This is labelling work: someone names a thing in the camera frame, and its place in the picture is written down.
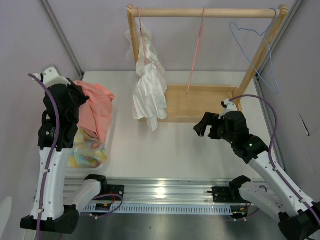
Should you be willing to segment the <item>pink skirt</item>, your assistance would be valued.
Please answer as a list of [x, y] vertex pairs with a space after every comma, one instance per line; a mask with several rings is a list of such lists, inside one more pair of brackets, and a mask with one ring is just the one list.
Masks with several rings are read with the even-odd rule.
[[108, 130], [113, 119], [113, 104], [115, 96], [100, 84], [75, 81], [83, 93], [89, 97], [79, 108], [78, 127], [85, 130], [91, 137], [106, 142]]

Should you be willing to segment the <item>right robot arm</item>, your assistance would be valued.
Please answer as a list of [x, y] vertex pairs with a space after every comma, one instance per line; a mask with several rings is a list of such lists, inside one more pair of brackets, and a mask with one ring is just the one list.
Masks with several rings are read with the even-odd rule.
[[203, 137], [224, 140], [236, 156], [255, 170], [271, 188], [272, 194], [260, 189], [242, 175], [229, 183], [228, 196], [234, 202], [242, 199], [256, 205], [278, 224], [288, 240], [304, 240], [320, 229], [320, 204], [305, 194], [287, 173], [269, 158], [270, 149], [249, 132], [245, 116], [231, 111], [223, 116], [206, 112], [194, 130]]

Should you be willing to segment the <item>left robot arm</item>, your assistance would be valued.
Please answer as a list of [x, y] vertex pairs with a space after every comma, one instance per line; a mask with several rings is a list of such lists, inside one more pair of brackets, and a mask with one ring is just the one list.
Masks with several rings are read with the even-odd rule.
[[45, 111], [38, 131], [40, 169], [37, 192], [29, 215], [20, 220], [20, 227], [34, 230], [36, 238], [42, 232], [72, 234], [83, 209], [92, 200], [109, 198], [119, 205], [107, 213], [90, 216], [99, 219], [119, 211], [124, 203], [123, 194], [111, 193], [111, 186], [103, 175], [90, 174], [81, 187], [64, 202], [64, 184], [69, 157], [73, 152], [78, 131], [80, 107], [90, 98], [69, 78], [56, 74], [48, 78], [29, 74], [44, 90]]

